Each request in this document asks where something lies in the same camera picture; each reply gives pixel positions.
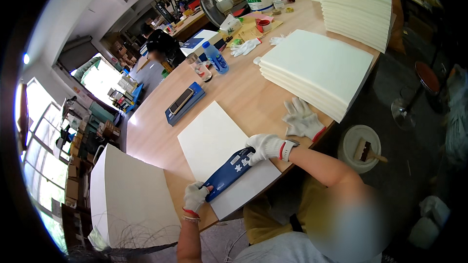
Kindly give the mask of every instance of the smartphone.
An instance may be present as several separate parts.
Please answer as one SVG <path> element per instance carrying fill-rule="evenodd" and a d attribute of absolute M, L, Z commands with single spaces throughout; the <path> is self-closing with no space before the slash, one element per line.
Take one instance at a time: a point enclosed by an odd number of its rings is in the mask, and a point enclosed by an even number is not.
<path fill-rule="evenodd" d="M 169 111 L 173 115 L 177 114 L 191 96 L 193 96 L 193 90 L 191 88 L 186 89 L 184 93 L 172 103 L 171 107 L 169 107 Z"/>

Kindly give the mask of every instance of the white watch strap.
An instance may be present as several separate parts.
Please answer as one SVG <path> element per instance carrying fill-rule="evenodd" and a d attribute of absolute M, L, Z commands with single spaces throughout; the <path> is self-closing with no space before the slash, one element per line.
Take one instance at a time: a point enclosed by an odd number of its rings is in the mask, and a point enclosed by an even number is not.
<path fill-rule="evenodd" d="M 281 152 L 281 157 L 283 161 L 289 161 L 289 154 L 291 153 L 291 149 L 296 146 L 296 144 L 292 141 L 286 140 L 284 142 L 283 151 Z"/>

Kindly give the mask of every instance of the wooden table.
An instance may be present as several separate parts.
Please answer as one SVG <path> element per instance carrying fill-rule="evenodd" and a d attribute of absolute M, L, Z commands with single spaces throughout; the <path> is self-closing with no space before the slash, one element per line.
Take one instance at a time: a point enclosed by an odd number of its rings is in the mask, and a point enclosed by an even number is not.
<path fill-rule="evenodd" d="M 199 12 L 190 15 L 182 25 L 175 28 L 174 33 L 169 35 L 179 41 L 185 42 L 209 22 L 210 20 L 206 17 L 203 10 L 200 10 Z"/>
<path fill-rule="evenodd" d="M 377 61 L 379 51 L 325 30 L 319 2 L 296 0 L 288 7 L 293 7 L 294 12 L 276 16 L 275 18 L 284 21 L 284 24 L 268 33 L 262 39 L 263 43 L 248 55 L 233 57 L 230 49 L 223 51 L 223 57 L 230 67 L 225 75 L 219 75 L 212 69 L 213 79 L 204 84 L 183 62 L 148 96 L 130 118 L 127 129 L 127 154 L 165 170 L 167 186 L 180 217 L 183 215 L 185 187 L 194 182 L 195 178 L 177 136 L 211 102 L 217 101 L 247 136 L 274 133 L 284 138 L 287 126 L 281 120 L 287 113 L 284 101 L 290 101 L 294 95 L 266 80 L 261 75 L 259 67 L 252 62 L 255 57 L 263 56 L 272 48 L 269 43 L 271 37 L 288 35 L 296 29 L 302 29 L 339 39 L 371 53 L 374 56 L 372 66 Z M 164 112 L 192 82 L 203 84 L 206 96 L 172 127 L 167 123 Z M 319 120 L 327 128 L 333 125 L 334 121 L 329 116 L 313 107 L 312 111 L 318 114 Z M 295 139 L 301 142 L 301 146 L 312 145 L 309 138 L 295 137 Z M 272 159 L 272 162 L 281 172 L 286 172 L 292 167 L 291 163 L 278 159 Z M 200 230 L 218 222 L 209 204 L 201 208 L 200 216 L 202 218 L 199 224 Z"/>

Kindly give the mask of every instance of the stool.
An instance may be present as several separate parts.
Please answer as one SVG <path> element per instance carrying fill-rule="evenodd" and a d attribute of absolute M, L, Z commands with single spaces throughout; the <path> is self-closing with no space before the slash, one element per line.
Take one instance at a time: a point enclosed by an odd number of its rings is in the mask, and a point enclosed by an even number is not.
<path fill-rule="evenodd" d="M 413 105 L 421 96 L 423 91 L 426 91 L 431 96 L 437 96 L 440 93 L 440 84 L 434 71 L 424 62 L 416 61 L 415 73 L 421 85 L 409 102 L 406 102 L 401 95 L 393 101 L 390 108 L 393 120 L 400 129 L 410 130 L 416 126 L 415 114 L 412 112 Z"/>

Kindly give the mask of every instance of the blue notebook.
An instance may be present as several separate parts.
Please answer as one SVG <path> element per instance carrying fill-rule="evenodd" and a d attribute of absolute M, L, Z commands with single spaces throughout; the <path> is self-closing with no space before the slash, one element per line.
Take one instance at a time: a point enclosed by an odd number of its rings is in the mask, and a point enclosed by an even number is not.
<path fill-rule="evenodd" d="M 167 122 L 171 126 L 174 126 L 194 105 L 196 105 L 196 103 L 205 97 L 205 91 L 203 91 L 202 87 L 196 82 L 192 83 L 189 88 L 193 90 L 193 96 L 189 98 L 179 112 L 174 115 L 170 112 L 169 108 L 165 112 Z"/>
<path fill-rule="evenodd" d="M 249 170 L 249 160 L 254 153 L 255 149 L 251 147 L 239 150 L 207 179 L 203 186 L 208 187 L 212 185 L 214 187 L 210 194 L 206 196 L 207 202 L 213 200 Z"/>

